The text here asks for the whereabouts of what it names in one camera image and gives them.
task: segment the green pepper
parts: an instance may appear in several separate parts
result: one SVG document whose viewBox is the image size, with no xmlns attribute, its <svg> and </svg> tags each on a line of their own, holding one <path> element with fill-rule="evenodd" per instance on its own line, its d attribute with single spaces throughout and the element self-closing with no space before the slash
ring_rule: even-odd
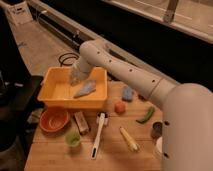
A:
<svg viewBox="0 0 213 171">
<path fill-rule="evenodd" d="M 155 112 L 155 108 L 153 106 L 150 106 L 149 109 L 147 110 L 147 113 L 144 115 L 144 117 L 141 119 L 137 119 L 136 122 L 141 124 L 147 122 L 152 117 L 154 112 Z"/>
</svg>

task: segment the small green cup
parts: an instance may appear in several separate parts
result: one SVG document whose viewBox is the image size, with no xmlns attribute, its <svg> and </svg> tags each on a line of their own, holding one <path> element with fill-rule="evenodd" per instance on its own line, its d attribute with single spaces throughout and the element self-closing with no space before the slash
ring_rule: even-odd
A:
<svg viewBox="0 0 213 171">
<path fill-rule="evenodd" d="M 68 146 L 77 147 L 80 144 L 81 136 L 77 131 L 71 131 L 65 135 L 65 141 Z"/>
</svg>

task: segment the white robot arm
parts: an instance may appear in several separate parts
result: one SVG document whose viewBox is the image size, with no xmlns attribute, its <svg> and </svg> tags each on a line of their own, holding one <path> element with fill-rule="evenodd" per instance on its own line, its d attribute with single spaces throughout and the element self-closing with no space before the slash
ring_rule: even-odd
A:
<svg viewBox="0 0 213 171">
<path fill-rule="evenodd" d="M 86 79 L 101 66 L 163 111 L 163 171 L 213 170 L 213 94 L 193 83 L 174 84 L 121 61 L 103 40 L 80 47 L 71 69 L 71 84 Z"/>
</svg>

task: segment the gray floor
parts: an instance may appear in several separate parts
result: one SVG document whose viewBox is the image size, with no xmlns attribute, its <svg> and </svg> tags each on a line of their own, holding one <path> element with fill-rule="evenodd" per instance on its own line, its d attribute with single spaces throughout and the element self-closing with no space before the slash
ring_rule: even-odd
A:
<svg viewBox="0 0 213 171">
<path fill-rule="evenodd" d="M 59 66 L 58 57 L 73 50 L 35 20 L 11 28 L 23 60 L 32 75 L 45 75 Z"/>
</svg>

